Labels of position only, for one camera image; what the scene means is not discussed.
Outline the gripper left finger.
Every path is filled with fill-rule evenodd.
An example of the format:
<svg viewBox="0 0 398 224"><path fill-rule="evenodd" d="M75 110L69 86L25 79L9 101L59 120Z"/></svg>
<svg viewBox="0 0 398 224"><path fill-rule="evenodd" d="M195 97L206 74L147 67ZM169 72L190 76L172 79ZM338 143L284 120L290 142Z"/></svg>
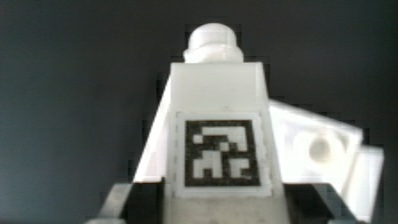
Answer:
<svg viewBox="0 0 398 224"><path fill-rule="evenodd" d="M115 183L85 224L163 224L163 180Z"/></svg>

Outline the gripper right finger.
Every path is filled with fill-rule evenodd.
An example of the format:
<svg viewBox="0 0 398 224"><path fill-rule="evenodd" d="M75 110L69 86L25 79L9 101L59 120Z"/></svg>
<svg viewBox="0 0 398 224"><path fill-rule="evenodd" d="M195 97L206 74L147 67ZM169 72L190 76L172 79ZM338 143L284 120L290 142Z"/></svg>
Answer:
<svg viewBox="0 0 398 224"><path fill-rule="evenodd" d="M330 184L284 185L291 224L357 224Z"/></svg>

